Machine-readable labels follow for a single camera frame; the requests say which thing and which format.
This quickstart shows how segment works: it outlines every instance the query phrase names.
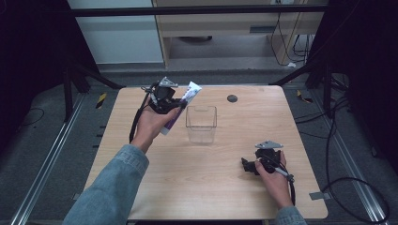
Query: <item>black tripod leg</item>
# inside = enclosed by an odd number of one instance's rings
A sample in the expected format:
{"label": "black tripod leg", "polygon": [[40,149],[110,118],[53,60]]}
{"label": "black tripod leg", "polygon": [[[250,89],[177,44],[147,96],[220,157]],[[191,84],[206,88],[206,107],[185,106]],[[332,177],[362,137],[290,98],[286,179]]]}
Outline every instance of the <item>black tripod leg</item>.
{"label": "black tripod leg", "polygon": [[79,93],[88,93],[90,91],[90,84],[84,76],[78,74],[75,69],[70,69],[69,74]]}
{"label": "black tripod leg", "polygon": [[65,95],[65,119],[64,121],[67,122],[72,115],[73,112],[73,102],[72,102],[72,86],[71,86],[71,79],[68,69],[65,68],[63,71],[64,77],[64,95]]}
{"label": "black tripod leg", "polygon": [[329,118],[331,118],[330,111],[330,99],[331,99],[331,68],[328,63],[325,64],[325,76],[324,76],[324,102],[323,107],[327,112]]}
{"label": "black tripod leg", "polygon": [[74,66],[76,67],[76,69],[78,69],[82,73],[96,79],[97,81],[99,81],[113,89],[121,89],[123,87],[126,87],[126,86],[122,86],[117,83],[111,82],[111,81],[107,80],[106,78],[102,77],[101,75],[99,75],[98,73],[95,73],[95,72],[83,67],[82,65],[75,64]]}

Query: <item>denim sleeve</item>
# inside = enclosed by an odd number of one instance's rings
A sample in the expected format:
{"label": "denim sleeve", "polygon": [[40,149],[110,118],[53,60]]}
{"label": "denim sleeve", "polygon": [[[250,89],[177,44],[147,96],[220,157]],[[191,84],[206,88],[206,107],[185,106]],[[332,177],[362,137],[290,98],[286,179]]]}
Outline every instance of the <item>denim sleeve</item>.
{"label": "denim sleeve", "polygon": [[302,217],[301,213],[295,206],[282,208],[275,218],[275,223],[278,225],[304,225],[307,222]]}
{"label": "denim sleeve", "polygon": [[126,224],[149,161],[126,144],[72,206],[63,224]]}

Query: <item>wooden table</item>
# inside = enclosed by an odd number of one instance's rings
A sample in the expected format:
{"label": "wooden table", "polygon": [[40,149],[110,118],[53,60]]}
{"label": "wooden table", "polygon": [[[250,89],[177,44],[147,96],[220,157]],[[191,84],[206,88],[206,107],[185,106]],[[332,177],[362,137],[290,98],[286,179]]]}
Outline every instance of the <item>wooden table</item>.
{"label": "wooden table", "polygon": [[[186,87],[176,89],[182,97]],[[90,186],[103,167],[129,142],[132,119],[145,92],[120,90],[89,174]],[[227,100],[237,96],[237,102]],[[217,107],[211,145],[190,143],[185,113],[167,136],[160,134],[147,156],[150,164],[129,219],[272,219],[277,207],[261,178],[244,172],[240,159],[255,160],[255,144],[283,144],[287,170],[295,176],[298,210],[305,218],[328,215],[283,89],[279,86],[204,86],[191,103]]]}

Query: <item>black pole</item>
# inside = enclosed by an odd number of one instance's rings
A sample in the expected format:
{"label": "black pole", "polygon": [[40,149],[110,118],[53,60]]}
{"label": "black pole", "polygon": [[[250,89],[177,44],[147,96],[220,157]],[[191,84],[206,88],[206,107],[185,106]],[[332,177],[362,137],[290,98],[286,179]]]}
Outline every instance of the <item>black pole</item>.
{"label": "black pole", "polygon": [[328,118],[331,119],[331,111],[330,111],[330,99],[331,99],[331,67],[327,62],[325,64],[325,75],[324,75],[324,96],[323,96],[323,108],[325,112],[328,114]]}
{"label": "black pole", "polygon": [[73,100],[72,100],[72,90],[71,90],[71,77],[67,67],[63,68],[62,75],[64,78],[64,98],[65,98],[65,119],[67,122],[73,112]]}
{"label": "black pole", "polygon": [[203,6],[203,7],[123,7],[50,10],[45,12],[74,17],[149,16],[183,14],[228,14],[228,13],[279,13],[279,12],[324,12],[328,5],[262,5],[262,6]]}
{"label": "black pole", "polygon": [[108,79],[102,77],[100,74],[98,74],[98,73],[96,73],[96,72],[94,72],[94,71],[82,66],[81,64],[74,64],[74,67],[77,70],[79,70],[80,72],[82,72],[83,74],[85,74],[87,76],[90,76],[90,77],[96,79],[97,81],[99,81],[99,82],[101,82],[101,83],[103,83],[103,84],[105,84],[105,85],[107,85],[107,86],[109,86],[109,87],[111,87],[113,89],[121,89],[123,87],[126,87],[124,85],[119,85],[119,84],[117,84],[115,82],[109,81]]}

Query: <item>hand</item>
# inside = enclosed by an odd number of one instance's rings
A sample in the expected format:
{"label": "hand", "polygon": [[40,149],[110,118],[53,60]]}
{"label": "hand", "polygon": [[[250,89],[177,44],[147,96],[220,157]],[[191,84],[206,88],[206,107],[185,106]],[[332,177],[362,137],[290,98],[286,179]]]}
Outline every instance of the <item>hand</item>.
{"label": "hand", "polygon": [[167,114],[157,114],[150,107],[145,107],[137,124],[136,134],[131,144],[141,149],[144,153],[148,150],[153,140],[158,137],[161,128],[172,120],[178,113],[179,108],[172,109]]}
{"label": "hand", "polygon": [[[278,208],[282,209],[287,206],[292,206],[293,203],[290,199],[289,186],[286,177],[278,172],[268,173],[266,169],[264,169],[263,164],[257,160],[254,163],[255,169],[260,173],[268,193],[278,204]],[[283,152],[281,152],[281,163],[284,166],[286,165],[286,158],[284,158]]]}

